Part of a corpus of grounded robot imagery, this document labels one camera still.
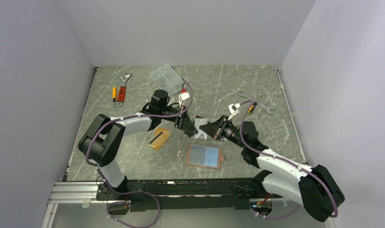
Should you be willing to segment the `tan leather card holder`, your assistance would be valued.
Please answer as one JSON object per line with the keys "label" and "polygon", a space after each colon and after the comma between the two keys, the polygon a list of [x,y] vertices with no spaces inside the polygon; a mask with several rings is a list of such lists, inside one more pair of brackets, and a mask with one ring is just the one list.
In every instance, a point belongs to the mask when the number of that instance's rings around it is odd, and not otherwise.
{"label": "tan leather card holder", "polygon": [[222,153],[220,148],[190,144],[186,165],[210,169],[220,169]]}

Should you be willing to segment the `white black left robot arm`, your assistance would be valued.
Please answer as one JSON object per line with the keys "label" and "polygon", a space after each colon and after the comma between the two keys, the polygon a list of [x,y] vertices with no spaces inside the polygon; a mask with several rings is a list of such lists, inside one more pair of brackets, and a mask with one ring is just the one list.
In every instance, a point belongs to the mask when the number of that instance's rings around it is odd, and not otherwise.
{"label": "white black left robot arm", "polygon": [[128,179],[115,160],[122,138],[138,132],[154,130],[162,120],[174,122],[175,128],[188,137],[198,133],[185,106],[169,104],[165,90],[156,90],[143,109],[126,117],[99,114],[90,124],[78,144],[88,164],[94,166],[109,185],[109,194],[120,200],[128,191]]}

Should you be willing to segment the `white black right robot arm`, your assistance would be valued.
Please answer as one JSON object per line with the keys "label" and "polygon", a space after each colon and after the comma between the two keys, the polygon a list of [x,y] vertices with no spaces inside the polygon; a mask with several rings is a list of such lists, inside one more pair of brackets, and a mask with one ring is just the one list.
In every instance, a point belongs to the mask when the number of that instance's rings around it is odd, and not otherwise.
{"label": "white black right robot arm", "polygon": [[299,164],[274,152],[258,139],[253,122],[244,121],[242,130],[223,115],[199,129],[215,140],[224,138],[242,148],[243,160],[261,171],[252,179],[258,197],[276,194],[298,203],[319,222],[334,217],[345,196],[328,169]]}

